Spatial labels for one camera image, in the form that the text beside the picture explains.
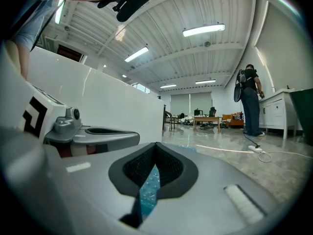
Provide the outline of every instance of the white ceiling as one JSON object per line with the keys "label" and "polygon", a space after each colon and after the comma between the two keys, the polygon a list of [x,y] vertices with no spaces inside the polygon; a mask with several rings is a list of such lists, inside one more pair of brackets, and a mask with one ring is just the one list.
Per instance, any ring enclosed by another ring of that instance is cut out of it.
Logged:
{"label": "white ceiling", "polygon": [[[249,39],[255,1],[150,0],[125,23],[117,21],[113,4],[98,9],[95,3],[67,1],[61,24],[52,20],[43,35],[107,58],[121,73],[154,91],[203,87],[195,82],[209,78],[216,79],[209,86],[224,87]],[[217,23],[225,24],[225,31],[186,38],[182,34],[184,29]],[[49,49],[44,36],[39,44]],[[207,41],[210,47],[204,46]],[[149,52],[124,61],[146,45]],[[160,88],[174,83],[174,88]]]}

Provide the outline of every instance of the window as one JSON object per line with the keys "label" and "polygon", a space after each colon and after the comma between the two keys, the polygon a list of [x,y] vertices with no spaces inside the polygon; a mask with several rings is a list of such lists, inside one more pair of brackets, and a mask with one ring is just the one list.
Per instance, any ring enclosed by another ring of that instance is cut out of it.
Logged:
{"label": "window", "polygon": [[133,87],[145,92],[146,94],[150,94],[150,89],[148,89],[147,87],[144,87],[141,84],[133,84]]}

